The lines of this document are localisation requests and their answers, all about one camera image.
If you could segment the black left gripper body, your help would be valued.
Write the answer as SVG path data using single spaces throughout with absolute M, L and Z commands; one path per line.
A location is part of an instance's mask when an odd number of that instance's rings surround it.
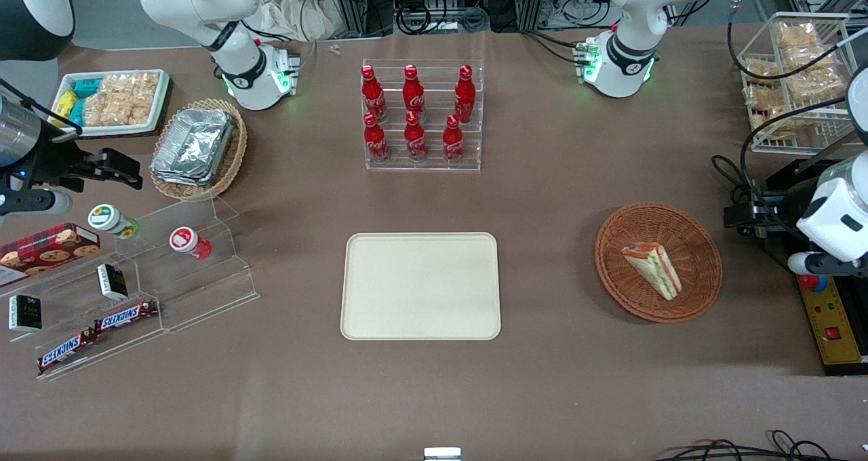
M 752 179 L 755 190 L 754 217 L 751 236 L 760 239 L 787 237 L 800 243 L 809 239 L 797 229 L 797 221 L 811 202 L 811 180 L 806 177 L 768 181 Z

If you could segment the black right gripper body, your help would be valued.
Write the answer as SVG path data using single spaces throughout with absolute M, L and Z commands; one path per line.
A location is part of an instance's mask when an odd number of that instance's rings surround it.
M 44 186 L 83 192 L 84 179 L 71 176 L 72 168 L 92 169 L 90 155 L 77 143 L 53 143 L 41 138 L 23 158 L 2 167 L 2 209 L 59 209 L 61 198 Z

